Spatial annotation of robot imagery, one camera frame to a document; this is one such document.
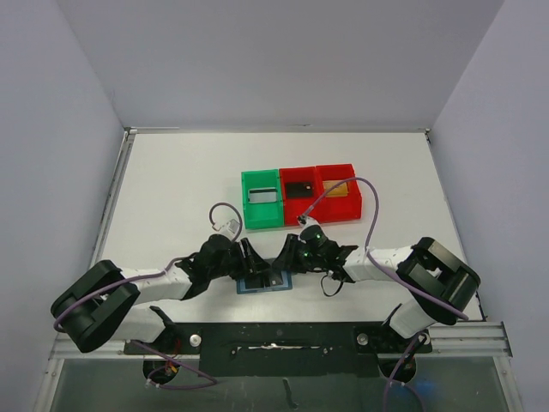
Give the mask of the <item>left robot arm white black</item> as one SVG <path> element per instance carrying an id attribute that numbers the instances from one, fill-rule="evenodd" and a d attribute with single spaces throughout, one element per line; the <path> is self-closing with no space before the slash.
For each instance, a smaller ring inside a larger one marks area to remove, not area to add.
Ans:
<path id="1" fill-rule="evenodd" d="M 174 343 L 174 322 L 157 307 L 161 300 L 190 300 L 221 277 L 262 280 L 271 266 L 249 240 L 211 235 L 198 251 L 175 257 L 163 270 L 128 270 L 101 260 L 51 305 L 54 329 L 82 353 L 110 340 L 145 342 L 163 353 Z"/>

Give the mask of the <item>black VIP credit card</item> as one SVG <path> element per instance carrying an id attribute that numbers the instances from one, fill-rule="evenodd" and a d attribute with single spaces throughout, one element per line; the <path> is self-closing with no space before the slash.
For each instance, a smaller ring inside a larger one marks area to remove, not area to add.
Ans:
<path id="1" fill-rule="evenodd" d="M 244 286 L 246 290 L 264 290 L 267 288 L 276 288 L 284 285 L 284 279 L 280 274 L 267 274 L 246 280 Z"/>

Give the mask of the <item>blue leather card holder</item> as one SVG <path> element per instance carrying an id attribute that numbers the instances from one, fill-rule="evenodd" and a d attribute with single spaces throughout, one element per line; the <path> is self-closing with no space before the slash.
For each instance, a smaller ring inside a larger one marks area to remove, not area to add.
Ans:
<path id="1" fill-rule="evenodd" d="M 242 279 L 236 282 L 237 294 L 255 294 L 280 292 L 293 288 L 292 273 L 288 271 L 269 271 L 261 277 Z"/>

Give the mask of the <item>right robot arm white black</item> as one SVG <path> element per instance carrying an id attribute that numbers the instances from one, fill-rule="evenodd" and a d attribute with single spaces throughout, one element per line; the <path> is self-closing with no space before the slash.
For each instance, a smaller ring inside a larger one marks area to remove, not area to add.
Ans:
<path id="1" fill-rule="evenodd" d="M 435 323 L 467 320 L 465 308 L 480 286 L 479 275 L 433 238 L 393 249 L 338 245 L 318 225 L 287 235 L 273 267 L 320 272 L 343 283 L 392 281 L 407 289 L 412 298 L 397 306 L 382 329 L 384 345 L 394 351 Z"/>

